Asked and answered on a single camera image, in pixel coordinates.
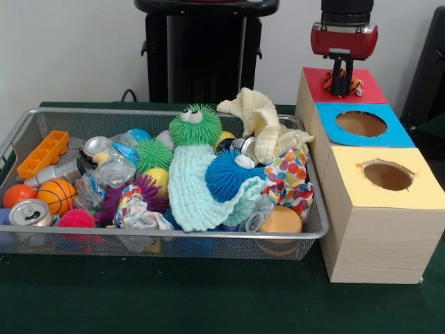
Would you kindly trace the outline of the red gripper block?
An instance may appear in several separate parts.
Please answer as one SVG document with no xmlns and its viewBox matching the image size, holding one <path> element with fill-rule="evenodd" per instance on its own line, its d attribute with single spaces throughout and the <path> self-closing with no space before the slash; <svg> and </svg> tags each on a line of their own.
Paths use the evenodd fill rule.
<svg viewBox="0 0 445 334">
<path fill-rule="evenodd" d="M 314 54 L 329 57 L 330 54 L 349 54 L 351 58 L 338 57 L 332 71 L 332 94 L 345 97 L 355 89 L 353 83 L 353 59 L 364 61 L 374 52 L 378 40 L 378 26 L 330 26 L 315 22 L 311 29 L 311 48 Z M 341 75 L 344 61 L 345 74 Z"/>
</svg>

